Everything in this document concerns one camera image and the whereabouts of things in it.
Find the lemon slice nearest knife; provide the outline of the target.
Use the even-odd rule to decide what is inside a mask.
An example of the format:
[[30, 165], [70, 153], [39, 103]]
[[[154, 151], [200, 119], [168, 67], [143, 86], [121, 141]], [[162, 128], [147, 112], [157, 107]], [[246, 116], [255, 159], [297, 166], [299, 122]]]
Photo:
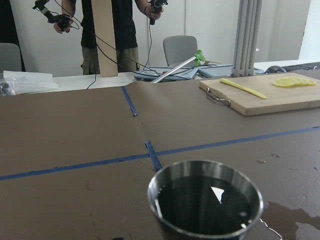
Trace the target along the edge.
[[285, 77], [280, 78], [272, 82], [272, 85], [280, 88], [290, 88], [298, 86], [301, 83], [302, 79], [297, 77]]

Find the yellow plastic knife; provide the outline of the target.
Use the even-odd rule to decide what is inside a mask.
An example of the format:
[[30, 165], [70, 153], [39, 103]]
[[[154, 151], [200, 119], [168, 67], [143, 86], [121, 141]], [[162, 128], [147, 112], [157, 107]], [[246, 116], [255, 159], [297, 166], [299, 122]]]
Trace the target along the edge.
[[252, 94], [252, 95], [254, 95], [254, 96], [256, 96], [256, 97], [258, 97], [260, 99], [263, 99], [263, 100], [267, 99], [267, 97], [263, 93], [261, 93], [261, 92], [259, 92], [257, 90], [254, 90], [252, 88], [245, 87], [245, 86], [243, 86], [241, 84], [238, 84], [238, 83], [236, 83], [234, 81], [231, 81], [231, 80], [229, 80], [227, 78], [221, 78], [220, 82], [223, 83], [223, 84], [227, 84], [229, 86], [238, 88], [240, 90], [243, 90], [245, 92], [248, 92], [248, 93], [250, 93], [250, 94]]

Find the wooden plank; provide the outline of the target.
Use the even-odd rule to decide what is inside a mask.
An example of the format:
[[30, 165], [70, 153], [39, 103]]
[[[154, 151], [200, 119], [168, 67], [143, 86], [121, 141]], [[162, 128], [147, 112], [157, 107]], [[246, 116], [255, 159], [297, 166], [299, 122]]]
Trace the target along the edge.
[[116, 77], [118, 76], [118, 67], [112, 2], [110, 0], [92, 0], [91, 4], [100, 75], [102, 77]]

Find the green tipped metal rod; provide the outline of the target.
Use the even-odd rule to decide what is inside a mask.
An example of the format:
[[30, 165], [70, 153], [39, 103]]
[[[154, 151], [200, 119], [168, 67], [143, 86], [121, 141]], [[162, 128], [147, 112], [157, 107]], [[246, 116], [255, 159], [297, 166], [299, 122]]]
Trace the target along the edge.
[[187, 64], [194, 62], [194, 65], [197, 67], [200, 62], [204, 62], [206, 58], [203, 56], [202, 50], [198, 50], [191, 58], [187, 59], [186, 61], [182, 62], [178, 66], [174, 67], [172, 70], [162, 74], [160, 77], [156, 78], [155, 80], [151, 81], [152, 84], [159, 83], [167, 76], [175, 73], [177, 70], [181, 69], [182, 67], [186, 66]]

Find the bamboo cutting board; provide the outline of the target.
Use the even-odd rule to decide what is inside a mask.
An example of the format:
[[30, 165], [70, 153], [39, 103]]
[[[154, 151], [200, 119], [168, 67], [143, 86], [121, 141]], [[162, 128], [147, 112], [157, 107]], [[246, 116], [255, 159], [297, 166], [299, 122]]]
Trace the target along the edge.
[[[316, 81], [311, 86], [277, 87], [277, 79], [296, 77]], [[256, 76], [235, 77], [231, 81], [264, 94], [261, 99], [251, 93], [220, 82], [220, 79], [207, 79], [199, 83], [204, 91], [219, 99], [230, 100], [230, 107], [244, 116], [284, 112], [320, 106], [320, 81], [297, 73], [264, 74]]]

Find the black handheld controller right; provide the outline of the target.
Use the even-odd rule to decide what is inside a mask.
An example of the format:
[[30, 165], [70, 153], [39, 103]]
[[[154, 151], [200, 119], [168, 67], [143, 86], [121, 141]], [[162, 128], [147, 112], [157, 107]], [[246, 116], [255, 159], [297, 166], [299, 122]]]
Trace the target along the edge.
[[167, 5], [167, 0], [151, 0], [150, 1], [150, 14], [159, 14], [163, 5]]

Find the black handheld controller left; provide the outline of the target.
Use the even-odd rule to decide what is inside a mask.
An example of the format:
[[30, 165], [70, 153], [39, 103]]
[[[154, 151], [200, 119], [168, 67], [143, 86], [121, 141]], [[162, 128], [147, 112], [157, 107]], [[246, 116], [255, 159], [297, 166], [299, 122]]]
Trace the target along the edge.
[[67, 27], [70, 27], [70, 16], [63, 13], [63, 14], [53, 14], [45, 4], [48, 3], [48, 0], [36, 0], [34, 2], [33, 10], [38, 10], [41, 12], [46, 18], [47, 22], [50, 24], [57, 23], [60, 30], [63, 32]]

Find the lemon slice farthest from knife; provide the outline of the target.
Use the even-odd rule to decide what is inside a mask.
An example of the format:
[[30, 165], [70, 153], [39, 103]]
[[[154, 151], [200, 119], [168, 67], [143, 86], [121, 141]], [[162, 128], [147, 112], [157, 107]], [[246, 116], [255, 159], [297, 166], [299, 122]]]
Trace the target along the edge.
[[314, 86], [314, 85], [316, 85], [316, 84], [317, 84], [317, 81], [311, 80], [311, 79], [308, 80], [308, 85]]

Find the black handheld controller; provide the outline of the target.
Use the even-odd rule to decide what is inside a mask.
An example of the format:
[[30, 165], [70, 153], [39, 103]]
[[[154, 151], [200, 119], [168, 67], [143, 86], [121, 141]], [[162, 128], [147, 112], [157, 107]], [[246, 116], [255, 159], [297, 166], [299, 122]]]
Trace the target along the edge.
[[36, 0], [34, 2], [33, 10], [38, 10], [41, 12], [46, 18], [47, 22], [50, 24], [57, 23], [60, 30], [63, 32], [67, 27], [70, 27], [70, 16], [63, 13], [63, 14], [53, 14], [45, 4], [48, 3], [48, 0]]
[[151, 0], [150, 1], [150, 14], [159, 14], [163, 5], [167, 5], [167, 0]]

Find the grey office chair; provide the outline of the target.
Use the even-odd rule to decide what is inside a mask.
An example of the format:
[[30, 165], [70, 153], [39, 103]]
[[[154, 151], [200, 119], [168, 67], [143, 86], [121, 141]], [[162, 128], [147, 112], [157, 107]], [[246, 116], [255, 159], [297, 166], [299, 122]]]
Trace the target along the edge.
[[175, 35], [163, 40], [166, 63], [170, 67], [178, 66], [198, 51], [198, 41], [194, 36]]

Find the aluminium frame post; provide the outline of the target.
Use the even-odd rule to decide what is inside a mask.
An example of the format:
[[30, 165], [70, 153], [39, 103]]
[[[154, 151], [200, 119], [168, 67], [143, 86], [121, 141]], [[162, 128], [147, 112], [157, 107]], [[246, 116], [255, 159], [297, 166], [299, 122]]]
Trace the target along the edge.
[[262, 0], [241, 0], [239, 2], [234, 57], [231, 70], [231, 76], [234, 78], [254, 75], [254, 62], [262, 5]]

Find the steel jigger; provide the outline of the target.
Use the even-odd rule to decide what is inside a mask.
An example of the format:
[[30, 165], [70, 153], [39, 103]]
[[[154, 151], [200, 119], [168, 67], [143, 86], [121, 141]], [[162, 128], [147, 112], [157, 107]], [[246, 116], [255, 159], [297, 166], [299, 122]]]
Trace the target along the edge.
[[242, 240], [264, 207], [247, 176], [211, 160], [162, 168], [151, 179], [147, 198], [165, 240]]

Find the person in black shirt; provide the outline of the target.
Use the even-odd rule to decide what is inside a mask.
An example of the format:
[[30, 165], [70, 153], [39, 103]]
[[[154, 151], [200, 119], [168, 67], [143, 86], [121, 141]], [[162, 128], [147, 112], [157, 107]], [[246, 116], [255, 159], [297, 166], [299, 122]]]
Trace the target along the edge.
[[[106, 32], [113, 37], [116, 51], [117, 71], [119, 73], [136, 72], [139, 70], [139, 51], [136, 38], [136, 27], [133, 20], [133, 3], [139, 11], [150, 20], [158, 20], [163, 8], [151, 5], [148, 0], [112, 0], [112, 30]], [[82, 35], [82, 74], [95, 75], [100, 71], [97, 35], [95, 27], [98, 22], [94, 20], [92, 2], [81, 2], [83, 18], [81, 21]]]

